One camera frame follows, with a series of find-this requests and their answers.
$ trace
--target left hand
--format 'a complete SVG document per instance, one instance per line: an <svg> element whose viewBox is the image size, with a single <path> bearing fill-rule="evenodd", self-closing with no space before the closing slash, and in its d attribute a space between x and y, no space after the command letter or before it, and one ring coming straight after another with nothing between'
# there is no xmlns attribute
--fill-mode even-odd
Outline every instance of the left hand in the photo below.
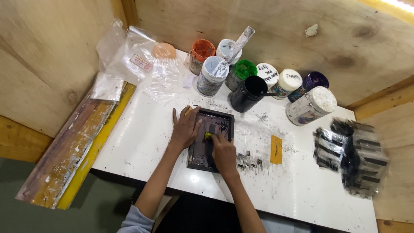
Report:
<svg viewBox="0 0 414 233"><path fill-rule="evenodd" d="M180 152L185 148L189 147L195 140L198 134L198 130L201 127L202 120L195 122L197 117L198 110L201 107L196 107L192 109L190 113L185 116L185 112L190 108L190 106L185 107L180 113L180 119L177 119L176 109L173 109L173 123L174 130L173 135L171 136L170 145L176 146L180 149Z"/></svg>

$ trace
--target green floor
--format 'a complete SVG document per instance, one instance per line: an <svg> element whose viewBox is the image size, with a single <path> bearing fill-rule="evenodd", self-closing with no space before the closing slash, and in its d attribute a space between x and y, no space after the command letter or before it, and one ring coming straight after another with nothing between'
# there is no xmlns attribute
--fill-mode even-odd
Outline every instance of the green floor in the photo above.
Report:
<svg viewBox="0 0 414 233"><path fill-rule="evenodd" d="M68 210L14 199L35 164L0 158L0 232L116 232L134 188L88 174Z"/></svg>

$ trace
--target green paint jar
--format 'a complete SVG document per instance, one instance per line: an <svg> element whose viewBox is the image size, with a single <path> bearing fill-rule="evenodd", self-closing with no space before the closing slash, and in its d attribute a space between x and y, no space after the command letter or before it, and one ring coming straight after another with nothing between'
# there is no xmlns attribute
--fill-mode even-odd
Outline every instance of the green paint jar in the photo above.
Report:
<svg viewBox="0 0 414 233"><path fill-rule="evenodd" d="M232 92L235 92L247 77L256 74L258 74L258 70L255 64L248 60L241 60L231 68L225 84Z"/></svg>

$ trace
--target white table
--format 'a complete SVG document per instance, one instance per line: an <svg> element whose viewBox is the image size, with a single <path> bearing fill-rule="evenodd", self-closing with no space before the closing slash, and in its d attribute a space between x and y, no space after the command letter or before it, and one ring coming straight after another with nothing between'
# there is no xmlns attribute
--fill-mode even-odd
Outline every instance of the white table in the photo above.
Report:
<svg viewBox="0 0 414 233"><path fill-rule="evenodd" d="M182 51L177 51L177 55L186 57ZM285 109L290 104L287 99L265 97L241 114L230 106L230 90L225 85L212 98L200 95L194 88L190 91L183 88L183 93L175 95L166 106L143 93L148 85L145 81L138 86L93 168L147 181L170 139L173 107L179 113L186 105L197 104L233 114L238 153L250 151L248 163L263 160L263 169L240 170L256 209L347 232L378 231L372 201L347 194L340 174L320 169L313 158L313 131L319 126L329 128L332 117L355 119L352 111L338 107L332 114L300 127L286 117ZM270 163L271 135L283 139L282 164ZM188 151L184 150L168 187L233 202L220 174L189 169L187 158Z"/></svg>

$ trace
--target sweater sleeve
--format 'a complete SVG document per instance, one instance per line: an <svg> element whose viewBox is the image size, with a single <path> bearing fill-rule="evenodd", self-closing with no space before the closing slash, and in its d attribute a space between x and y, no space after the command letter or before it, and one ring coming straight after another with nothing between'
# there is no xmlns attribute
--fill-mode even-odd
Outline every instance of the sweater sleeve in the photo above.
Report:
<svg viewBox="0 0 414 233"><path fill-rule="evenodd" d="M131 205L118 233L150 233L153 224L154 220L145 217L137 207Z"/></svg>

